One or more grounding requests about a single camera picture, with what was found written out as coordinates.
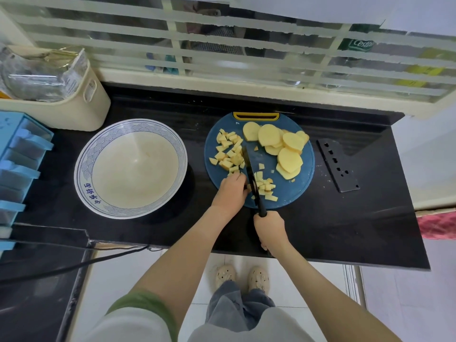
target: shoe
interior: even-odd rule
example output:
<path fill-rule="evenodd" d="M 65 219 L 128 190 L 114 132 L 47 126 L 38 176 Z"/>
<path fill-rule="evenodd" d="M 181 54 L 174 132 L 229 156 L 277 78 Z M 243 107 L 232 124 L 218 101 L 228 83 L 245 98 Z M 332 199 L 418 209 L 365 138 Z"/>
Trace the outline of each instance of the shoe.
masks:
<path fill-rule="evenodd" d="M 226 281 L 236 282 L 236 270 L 231 264 L 224 265 L 217 270 L 215 276 L 215 289 L 219 289 Z"/>
<path fill-rule="evenodd" d="M 261 289 L 266 295 L 269 294 L 269 274 L 259 266 L 255 266 L 248 274 L 248 291 L 252 289 Z"/>

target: jeans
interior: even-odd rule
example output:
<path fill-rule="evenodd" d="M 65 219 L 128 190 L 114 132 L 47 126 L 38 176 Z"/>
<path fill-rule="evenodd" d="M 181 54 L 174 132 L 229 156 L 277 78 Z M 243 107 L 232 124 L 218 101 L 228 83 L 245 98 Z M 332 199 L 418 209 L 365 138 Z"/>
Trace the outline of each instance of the jeans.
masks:
<path fill-rule="evenodd" d="M 209 302 L 206 323 L 236 333 L 250 331 L 257 326 L 263 312 L 275 306 L 261 289 L 253 289 L 241 295 L 236 282 L 226 281 L 215 291 Z"/>

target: blue drawer organizer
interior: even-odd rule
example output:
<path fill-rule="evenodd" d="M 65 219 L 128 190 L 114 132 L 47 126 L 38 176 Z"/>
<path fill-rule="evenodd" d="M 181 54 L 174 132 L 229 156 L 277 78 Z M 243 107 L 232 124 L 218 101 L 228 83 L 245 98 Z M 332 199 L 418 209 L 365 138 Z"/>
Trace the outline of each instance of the blue drawer organizer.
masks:
<path fill-rule="evenodd" d="M 46 151 L 54 146 L 54 133 L 24 113 L 0 111 L 0 238 L 9 238 L 11 226 Z M 0 253 L 14 242 L 0 241 Z"/>

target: ceramic bowl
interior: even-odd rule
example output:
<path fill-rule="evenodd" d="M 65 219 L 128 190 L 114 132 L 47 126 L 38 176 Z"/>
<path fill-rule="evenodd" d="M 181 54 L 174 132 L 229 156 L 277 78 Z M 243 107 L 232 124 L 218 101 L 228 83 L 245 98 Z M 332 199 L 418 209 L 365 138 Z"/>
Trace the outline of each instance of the ceramic bowl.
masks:
<path fill-rule="evenodd" d="M 158 121 L 131 119 L 90 139 L 77 159 L 74 185 L 93 212 L 136 218 L 165 205 L 186 170 L 187 152 L 176 132 Z"/>

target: forearm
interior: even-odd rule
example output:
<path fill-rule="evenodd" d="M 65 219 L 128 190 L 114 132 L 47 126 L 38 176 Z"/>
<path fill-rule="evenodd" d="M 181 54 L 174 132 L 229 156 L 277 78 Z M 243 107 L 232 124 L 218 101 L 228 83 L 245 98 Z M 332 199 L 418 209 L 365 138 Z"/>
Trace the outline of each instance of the forearm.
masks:
<path fill-rule="evenodd" d="M 382 322 L 322 276 L 291 244 L 276 257 L 328 342 L 400 342 Z"/>
<path fill-rule="evenodd" d="M 180 327 L 195 295 L 202 273 L 220 231 L 229 218 L 210 207 L 134 285 L 158 295 L 174 315 Z"/>

